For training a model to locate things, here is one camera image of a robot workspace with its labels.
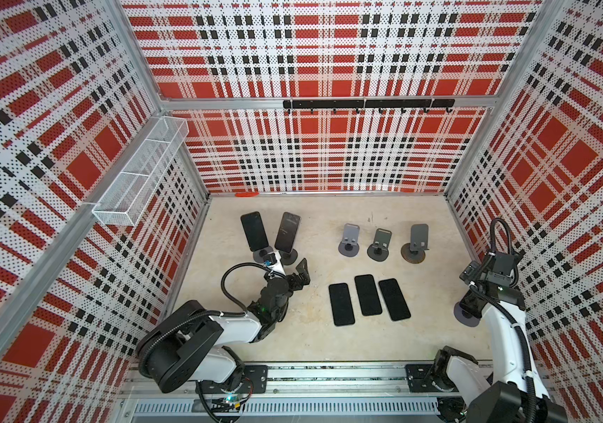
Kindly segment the black phone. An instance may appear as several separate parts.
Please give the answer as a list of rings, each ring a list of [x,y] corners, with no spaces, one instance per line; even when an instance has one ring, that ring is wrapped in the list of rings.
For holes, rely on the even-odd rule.
[[[354,309],[347,283],[329,285],[331,313],[336,326],[355,324]]]
[[[270,246],[260,212],[245,213],[240,220],[250,251],[255,252]]]
[[[364,317],[381,315],[383,308],[377,292],[377,284],[372,275],[358,275],[354,278],[361,313]]]
[[[394,278],[380,280],[378,286],[393,322],[409,319],[412,316],[398,280]]]
[[[291,253],[294,249],[294,241],[296,240],[296,234],[298,232],[300,223],[300,216],[285,211],[281,218],[274,248],[276,248],[278,251]]]

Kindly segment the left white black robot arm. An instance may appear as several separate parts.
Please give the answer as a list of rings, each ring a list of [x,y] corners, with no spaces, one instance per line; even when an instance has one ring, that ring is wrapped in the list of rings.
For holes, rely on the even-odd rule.
[[[245,305],[227,289],[236,270],[262,271],[265,285],[257,301]],[[262,264],[235,264],[224,272],[220,290],[238,306],[238,312],[209,310],[190,300],[155,326],[135,347],[139,373],[155,381],[163,393],[186,382],[212,382],[224,391],[236,391],[245,379],[245,364],[233,344],[253,344],[267,338],[283,322],[293,294],[311,282],[304,258],[293,273],[285,273],[282,254],[274,251]]]

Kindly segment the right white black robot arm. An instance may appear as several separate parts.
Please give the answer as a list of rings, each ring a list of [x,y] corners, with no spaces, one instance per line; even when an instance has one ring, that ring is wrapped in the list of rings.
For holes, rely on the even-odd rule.
[[[551,400],[526,333],[526,306],[517,280],[515,252],[489,251],[460,278],[468,286],[454,315],[466,326],[485,323],[490,332],[493,370],[482,374],[479,361],[453,347],[435,356],[426,380],[437,391],[459,394],[438,402],[443,422],[566,422],[567,412]]]

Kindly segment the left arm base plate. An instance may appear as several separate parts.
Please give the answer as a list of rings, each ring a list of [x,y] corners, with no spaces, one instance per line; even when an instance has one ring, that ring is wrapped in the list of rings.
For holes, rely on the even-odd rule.
[[[205,394],[263,394],[268,381],[268,366],[244,365],[237,368],[226,382],[201,381],[198,386]]]

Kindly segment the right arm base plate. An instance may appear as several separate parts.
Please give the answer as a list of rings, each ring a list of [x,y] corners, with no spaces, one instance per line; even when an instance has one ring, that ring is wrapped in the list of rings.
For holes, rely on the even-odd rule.
[[[433,375],[434,365],[431,363],[407,364],[405,373],[405,381],[410,393],[458,394],[456,386],[447,385],[440,377]]]

